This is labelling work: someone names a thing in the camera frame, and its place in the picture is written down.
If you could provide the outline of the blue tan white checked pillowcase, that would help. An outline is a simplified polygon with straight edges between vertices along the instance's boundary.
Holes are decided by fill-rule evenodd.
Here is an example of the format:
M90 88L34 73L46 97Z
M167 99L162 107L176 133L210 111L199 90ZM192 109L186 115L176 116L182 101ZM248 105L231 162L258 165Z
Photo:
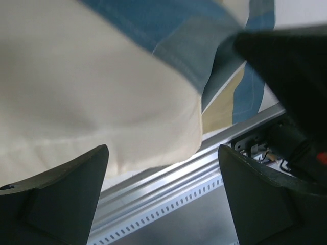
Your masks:
M85 1L93 11L152 55L184 75L213 102L223 127L258 114L264 82L233 49L241 31L272 30L274 1Z

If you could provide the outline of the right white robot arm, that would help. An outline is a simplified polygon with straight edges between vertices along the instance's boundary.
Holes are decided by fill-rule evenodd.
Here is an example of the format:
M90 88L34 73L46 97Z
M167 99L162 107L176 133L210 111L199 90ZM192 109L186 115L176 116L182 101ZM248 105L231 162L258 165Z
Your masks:
M233 44L295 123L270 145L291 173L326 186L326 25L244 31Z

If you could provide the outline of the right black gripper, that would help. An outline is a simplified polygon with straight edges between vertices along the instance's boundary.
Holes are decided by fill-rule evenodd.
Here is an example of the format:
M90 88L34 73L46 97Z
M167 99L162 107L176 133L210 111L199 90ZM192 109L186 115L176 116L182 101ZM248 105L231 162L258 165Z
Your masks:
M236 52L316 143L326 142L326 25L241 32Z

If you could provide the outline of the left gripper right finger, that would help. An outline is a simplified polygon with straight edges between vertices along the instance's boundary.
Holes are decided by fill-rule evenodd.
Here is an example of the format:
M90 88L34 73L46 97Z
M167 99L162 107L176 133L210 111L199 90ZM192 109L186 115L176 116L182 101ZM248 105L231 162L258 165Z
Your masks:
M326 189L221 145L218 160L239 244L326 244Z

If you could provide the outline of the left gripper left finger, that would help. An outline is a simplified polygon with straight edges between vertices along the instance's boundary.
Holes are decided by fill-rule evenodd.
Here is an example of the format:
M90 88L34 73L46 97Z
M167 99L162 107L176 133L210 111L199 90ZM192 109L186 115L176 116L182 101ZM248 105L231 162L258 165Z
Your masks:
M87 244L109 150L1 187L1 244Z

